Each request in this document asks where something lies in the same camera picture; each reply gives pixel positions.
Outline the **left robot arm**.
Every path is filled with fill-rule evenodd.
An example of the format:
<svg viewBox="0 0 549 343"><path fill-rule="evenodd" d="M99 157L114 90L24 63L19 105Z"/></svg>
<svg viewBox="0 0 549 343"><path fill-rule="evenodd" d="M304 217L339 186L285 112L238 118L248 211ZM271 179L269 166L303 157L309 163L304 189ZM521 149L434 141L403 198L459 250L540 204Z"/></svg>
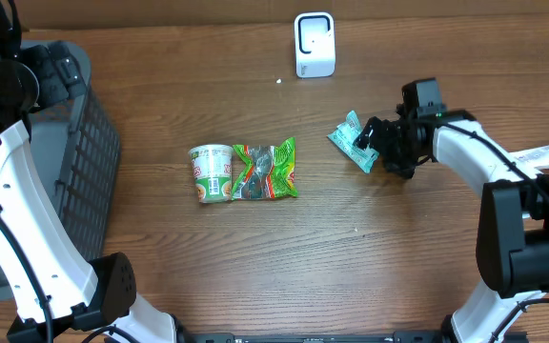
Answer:
<svg viewBox="0 0 549 343"><path fill-rule="evenodd" d="M93 260L74 247L31 153L33 112L85 95L66 43L24 47L15 4L0 1L0 268L17 315L11 342L51 342L66 330L129 342L179 342L175 318L136 289L128 257Z"/></svg>

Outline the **teal snack packet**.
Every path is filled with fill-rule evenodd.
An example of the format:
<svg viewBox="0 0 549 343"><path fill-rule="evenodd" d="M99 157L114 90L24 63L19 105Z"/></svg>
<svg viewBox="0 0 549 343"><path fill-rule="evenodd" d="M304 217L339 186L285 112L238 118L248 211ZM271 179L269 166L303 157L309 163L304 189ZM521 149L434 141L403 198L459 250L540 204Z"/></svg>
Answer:
<svg viewBox="0 0 549 343"><path fill-rule="evenodd" d="M378 158L378 152L372 148L359 148L355 144L361 129L356 113L350 111L346 115L345 121L338 124L336 129L328 135L328 138L368 174Z"/></svg>

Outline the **green snack bag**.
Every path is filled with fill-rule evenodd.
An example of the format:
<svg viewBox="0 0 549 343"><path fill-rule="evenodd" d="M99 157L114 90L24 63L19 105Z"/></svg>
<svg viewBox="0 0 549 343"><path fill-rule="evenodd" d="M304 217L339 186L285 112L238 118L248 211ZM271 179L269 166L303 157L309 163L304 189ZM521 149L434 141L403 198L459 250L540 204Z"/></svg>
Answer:
<svg viewBox="0 0 549 343"><path fill-rule="evenodd" d="M295 138L279 146L233 145L245 164L233 185L233 200L297 197L295 186Z"/></svg>

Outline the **instant noodle cup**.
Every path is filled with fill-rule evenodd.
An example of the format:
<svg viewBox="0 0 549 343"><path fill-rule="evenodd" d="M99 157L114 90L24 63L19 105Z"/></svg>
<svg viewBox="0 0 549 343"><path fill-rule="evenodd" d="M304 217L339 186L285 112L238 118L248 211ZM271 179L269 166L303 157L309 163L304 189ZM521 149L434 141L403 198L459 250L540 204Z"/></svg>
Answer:
<svg viewBox="0 0 549 343"><path fill-rule="evenodd" d="M190 149L193 178L200 203L219 203L232 199L233 148L210 144Z"/></svg>

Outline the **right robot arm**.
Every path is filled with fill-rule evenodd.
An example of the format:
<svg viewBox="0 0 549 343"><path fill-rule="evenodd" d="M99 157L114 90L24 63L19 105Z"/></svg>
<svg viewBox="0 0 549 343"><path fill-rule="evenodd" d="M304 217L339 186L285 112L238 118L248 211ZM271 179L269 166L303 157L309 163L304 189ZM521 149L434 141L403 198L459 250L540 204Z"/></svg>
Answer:
<svg viewBox="0 0 549 343"><path fill-rule="evenodd" d="M549 174L517 159L473 114L450 110L437 80L402 88L395 121L370 118L354 142L378 152L387 172L413 177L427 161L450 168L480 197L480 280L437 331L395 333L396 342L524 342L513 323L549 304Z"/></svg>

